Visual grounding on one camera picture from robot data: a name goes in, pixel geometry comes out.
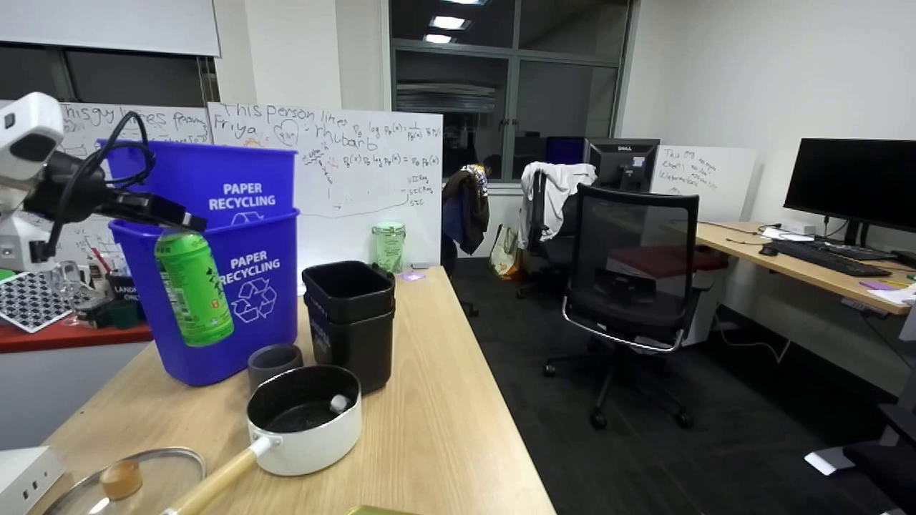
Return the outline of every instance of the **paper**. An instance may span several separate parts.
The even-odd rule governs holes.
[[[903,342],[916,341],[916,309],[909,309],[903,326],[899,329],[899,341],[903,341]]]
[[[812,238],[799,238],[799,235],[789,235],[789,230],[777,230],[774,225],[767,225],[764,238],[770,238],[770,239],[812,239]]]
[[[875,298],[885,298],[886,302],[899,302],[899,306],[912,306],[916,302],[916,283],[909,283],[903,289],[886,289],[886,286],[869,289],[866,286],[866,292],[875,293]]]

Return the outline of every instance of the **whiteboard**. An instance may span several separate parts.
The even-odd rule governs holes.
[[[208,103],[213,142],[293,149],[299,268],[368,260],[372,225],[402,222],[402,260],[439,260],[439,113]]]
[[[697,195],[697,219],[747,219],[751,149],[658,146],[651,192]]]
[[[149,139],[210,142],[206,109],[62,103],[62,142],[57,149],[73,156],[90,155],[96,139],[104,139],[126,112],[142,116]],[[120,137],[139,139],[139,130],[133,122],[126,122]],[[57,239],[57,260],[84,266],[90,252],[100,252],[112,266],[126,266],[107,216],[90,215],[80,222],[64,222]]]

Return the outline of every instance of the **black cup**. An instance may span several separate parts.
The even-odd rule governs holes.
[[[296,346],[262,346],[249,358],[249,383],[256,389],[262,381],[296,365],[302,365],[302,351]]]

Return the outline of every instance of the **keyboard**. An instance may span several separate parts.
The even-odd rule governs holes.
[[[892,260],[892,252],[869,249],[869,246],[843,246],[843,242],[824,242],[824,239],[804,239],[810,246],[827,246],[827,252],[853,256],[853,260]]]
[[[836,255],[832,249],[824,249],[810,239],[770,239],[767,249],[789,255],[794,260],[806,260],[806,262],[832,268],[832,270],[842,270],[842,273],[853,273],[853,276],[886,276],[890,273],[886,268],[857,262],[853,256]]]

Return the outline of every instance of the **black trash can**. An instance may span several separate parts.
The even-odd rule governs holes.
[[[302,268],[316,363],[349,368],[364,393],[392,375],[395,286],[359,260]]]

